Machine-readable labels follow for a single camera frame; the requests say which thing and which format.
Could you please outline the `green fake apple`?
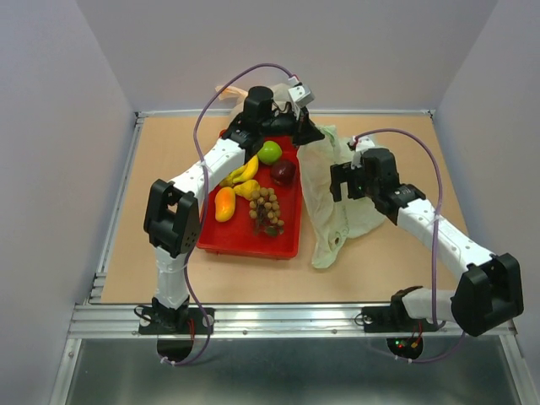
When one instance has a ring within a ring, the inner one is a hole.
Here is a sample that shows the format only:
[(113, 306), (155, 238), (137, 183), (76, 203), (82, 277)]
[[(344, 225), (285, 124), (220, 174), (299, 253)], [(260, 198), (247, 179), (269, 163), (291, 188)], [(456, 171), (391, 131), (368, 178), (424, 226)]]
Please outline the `green fake apple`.
[(283, 151), (281, 147), (274, 141), (265, 141), (262, 148), (258, 151), (257, 157), (259, 161), (265, 165), (273, 165), (280, 160)]

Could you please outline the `dark red fake apple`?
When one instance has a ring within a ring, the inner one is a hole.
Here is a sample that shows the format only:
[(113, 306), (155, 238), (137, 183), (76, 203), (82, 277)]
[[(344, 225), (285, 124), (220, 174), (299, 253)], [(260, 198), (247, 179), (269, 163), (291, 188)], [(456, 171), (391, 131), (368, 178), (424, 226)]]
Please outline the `dark red fake apple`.
[(287, 186), (293, 182), (296, 169), (295, 163), (287, 159), (281, 159), (273, 164), (270, 177), (275, 184)]

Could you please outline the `green avocado print plastic bag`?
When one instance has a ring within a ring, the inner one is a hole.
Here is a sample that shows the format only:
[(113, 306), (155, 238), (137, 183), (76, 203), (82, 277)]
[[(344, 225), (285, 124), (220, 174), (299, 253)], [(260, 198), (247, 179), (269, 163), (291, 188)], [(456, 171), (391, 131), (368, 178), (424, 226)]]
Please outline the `green avocado print plastic bag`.
[(317, 126), (324, 136), (297, 150), (300, 183), (307, 213), (316, 236), (311, 265), (329, 268), (348, 239), (359, 238), (385, 222), (374, 203), (367, 197), (351, 200), (343, 197), (334, 202), (330, 192), (330, 167), (349, 162), (353, 153), (347, 139), (338, 136), (335, 126)]

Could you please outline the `yellow fake banana bunch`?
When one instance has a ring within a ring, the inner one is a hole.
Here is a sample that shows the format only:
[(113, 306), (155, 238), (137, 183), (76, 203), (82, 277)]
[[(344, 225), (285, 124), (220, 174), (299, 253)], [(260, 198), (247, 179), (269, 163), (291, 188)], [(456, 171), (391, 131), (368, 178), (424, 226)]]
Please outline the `yellow fake banana bunch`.
[(245, 165), (234, 170), (227, 175), (220, 183), (220, 186), (234, 186), (249, 180), (252, 180), (258, 172), (259, 159), (257, 156), (252, 157)]

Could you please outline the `yellow fake pear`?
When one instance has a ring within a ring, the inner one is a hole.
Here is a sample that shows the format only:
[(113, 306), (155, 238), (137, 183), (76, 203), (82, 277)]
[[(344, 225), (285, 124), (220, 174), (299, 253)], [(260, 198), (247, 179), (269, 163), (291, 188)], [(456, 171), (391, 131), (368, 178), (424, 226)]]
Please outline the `yellow fake pear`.
[(258, 192), (259, 189), (260, 185), (258, 181), (254, 179), (237, 184), (233, 187), (233, 190), (237, 196), (243, 197), (248, 201), (252, 199), (252, 193)]

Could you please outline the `brown fake longan bunch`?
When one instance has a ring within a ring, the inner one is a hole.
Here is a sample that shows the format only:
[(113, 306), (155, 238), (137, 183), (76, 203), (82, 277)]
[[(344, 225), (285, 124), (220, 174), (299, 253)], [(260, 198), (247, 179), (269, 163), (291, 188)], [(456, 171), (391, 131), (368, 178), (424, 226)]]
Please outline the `brown fake longan bunch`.
[(253, 192), (249, 207), (249, 216), (253, 222), (255, 234), (263, 233), (277, 237), (284, 233), (284, 220), (278, 196), (273, 188), (263, 187), (258, 192)]

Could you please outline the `orange yellow fake mango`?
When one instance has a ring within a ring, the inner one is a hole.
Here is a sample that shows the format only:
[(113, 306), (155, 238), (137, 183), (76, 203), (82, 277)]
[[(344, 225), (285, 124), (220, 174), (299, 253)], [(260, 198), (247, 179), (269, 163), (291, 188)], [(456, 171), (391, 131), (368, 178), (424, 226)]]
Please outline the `orange yellow fake mango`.
[(222, 187), (214, 198), (215, 219), (219, 223), (229, 221), (235, 213), (235, 191), (232, 187)]

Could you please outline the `red plastic tray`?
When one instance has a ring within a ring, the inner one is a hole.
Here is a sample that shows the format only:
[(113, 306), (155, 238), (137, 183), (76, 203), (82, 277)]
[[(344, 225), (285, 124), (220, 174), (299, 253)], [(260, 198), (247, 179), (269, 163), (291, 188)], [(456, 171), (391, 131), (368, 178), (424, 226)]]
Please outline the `red plastic tray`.
[(294, 175), (289, 184), (279, 185), (272, 178), (272, 168), (260, 163), (253, 177), (267, 191), (237, 194), (235, 212), (225, 222), (216, 218), (220, 194), (216, 187), (209, 196), (208, 216), (197, 247), (212, 253), (245, 257), (291, 259), (299, 250), (303, 196), (297, 149), (288, 137), (269, 137), (282, 149), (281, 160), (290, 162)]

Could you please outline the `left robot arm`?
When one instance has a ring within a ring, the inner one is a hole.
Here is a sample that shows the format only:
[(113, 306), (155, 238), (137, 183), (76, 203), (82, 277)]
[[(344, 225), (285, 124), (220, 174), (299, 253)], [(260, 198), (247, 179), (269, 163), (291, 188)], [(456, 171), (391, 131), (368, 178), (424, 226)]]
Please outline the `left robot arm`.
[(256, 156), (269, 136), (290, 136), (295, 146), (323, 138), (309, 118), (307, 106), (314, 99), (311, 90), (294, 84), (288, 97), (280, 111), (269, 88), (250, 88), (242, 111), (207, 154), (171, 181), (158, 179), (150, 187), (143, 229), (154, 248), (158, 283), (151, 305), (140, 313), (148, 324), (168, 332), (179, 332), (187, 324), (186, 259), (201, 233), (199, 212), (208, 194), (230, 172)]

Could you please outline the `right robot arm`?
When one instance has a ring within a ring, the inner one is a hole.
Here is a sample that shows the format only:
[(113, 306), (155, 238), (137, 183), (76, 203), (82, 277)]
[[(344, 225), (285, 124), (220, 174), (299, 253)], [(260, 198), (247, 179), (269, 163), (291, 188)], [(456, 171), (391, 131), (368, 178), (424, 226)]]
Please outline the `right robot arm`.
[(476, 244), (440, 216), (416, 186), (400, 182), (395, 157), (388, 149), (358, 152), (353, 161), (332, 165), (330, 176), (334, 202), (343, 198), (342, 184), (347, 186), (348, 198), (369, 198), (379, 213), (427, 246), (432, 262), (443, 262), (458, 281), (452, 291), (420, 286), (402, 289), (382, 314), (371, 317), (373, 321), (396, 331), (406, 331), (417, 321), (453, 322), (478, 337), (523, 313), (517, 259)]

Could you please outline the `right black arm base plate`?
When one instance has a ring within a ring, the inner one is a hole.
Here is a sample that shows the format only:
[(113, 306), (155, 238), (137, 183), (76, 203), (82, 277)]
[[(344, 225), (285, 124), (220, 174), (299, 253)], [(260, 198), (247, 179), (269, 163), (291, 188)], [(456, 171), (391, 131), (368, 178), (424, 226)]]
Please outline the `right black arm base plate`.
[(364, 306), (354, 323), (366, 333), (437, 331), (437, 327), (425, 319), (410, 318), (404, 310), (393, 310), (389, 305)]

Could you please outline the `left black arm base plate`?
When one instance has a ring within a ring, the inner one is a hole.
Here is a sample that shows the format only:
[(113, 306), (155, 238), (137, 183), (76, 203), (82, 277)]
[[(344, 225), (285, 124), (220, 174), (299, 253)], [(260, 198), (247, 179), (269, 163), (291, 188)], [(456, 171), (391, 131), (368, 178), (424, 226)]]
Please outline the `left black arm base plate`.
[(138, 305), (133, 312), (139, 320), (138, 333), (141, 335), (203, 335), (213, 330), (197, 307), (171, 310)]

